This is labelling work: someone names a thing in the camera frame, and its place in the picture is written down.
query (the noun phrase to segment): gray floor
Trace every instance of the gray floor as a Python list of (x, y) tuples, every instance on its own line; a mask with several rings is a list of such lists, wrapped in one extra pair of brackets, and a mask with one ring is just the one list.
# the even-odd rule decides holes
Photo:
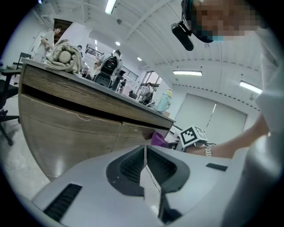
[[(8, 115), (19, 115), (18, 97), (7, 100)], [(40, 170), (25, 141), (17, 120), (2, 123), (14, 145), (9, 146), (0, 133), (0, 161), (3, 171), (15, 192), (32, 199), (50, 181)], [(148, 167), (141, 172), (140, 185), (145, 188), (145, 202), (158, 215), (160, 188)]]

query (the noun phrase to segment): wood panel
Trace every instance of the wood panel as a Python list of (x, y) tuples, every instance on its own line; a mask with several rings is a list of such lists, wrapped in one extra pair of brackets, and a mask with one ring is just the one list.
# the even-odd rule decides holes
[(167, 130), (163, 129), (123, 122), (122, 126), (120, 127), (113, 151), (136, 145), (150, 145), (152, 135), (155, 131), (164, 137), (168, 133)]
[(25, 67), (23, 84), (59, 98), (121, 117), (165, 128), (170, 128), (172, 125), (170, 120), (131, 106), (127, 102), (123, 102), (86, 85), (30, 65)]
[(77, 163), (112, 151), (120, 122), (64, 110), (19, 94), (20, 117), (29, 149), (49, 178)]

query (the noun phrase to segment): headphone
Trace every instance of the headphone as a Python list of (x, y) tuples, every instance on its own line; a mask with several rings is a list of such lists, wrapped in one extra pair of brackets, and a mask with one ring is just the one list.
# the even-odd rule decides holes
[[(182, 43), (187, 51), (192, 51), (194, 46), (191, 42), (189, 36), (194, 34), (200, 41), (204, 43), (213, 42), (208, 35), (202, 31), (201, 27), (197, 25), (195, 16), (192, 15), (192, 4), (193, 0), (182, 0), (181, 2), (181, 21), (172, 24), (172, 33), (177, 37), (177, 39)], [(191, 29), (188, 29), (185, 25), (185, 21), (191, 21)]]

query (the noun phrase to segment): rolled blanket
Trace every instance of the rolled blanket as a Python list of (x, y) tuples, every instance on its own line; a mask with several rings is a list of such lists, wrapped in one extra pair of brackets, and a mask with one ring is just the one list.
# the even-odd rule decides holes
[(83, 67), (82, 57), (76, 47), (69, 41), (56, 44), (44, 61), (46, 67), (65, 72), (79, 73)]

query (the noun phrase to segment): silver watch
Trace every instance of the silver watch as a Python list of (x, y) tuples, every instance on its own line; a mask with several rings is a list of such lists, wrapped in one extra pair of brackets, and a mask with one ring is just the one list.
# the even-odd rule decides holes
[(212, 156), (212, 152), (211, 152), (211, 147), (210, 146), (206, 146), (205, 147), (205, 155), (207, 157), (211, 157)]

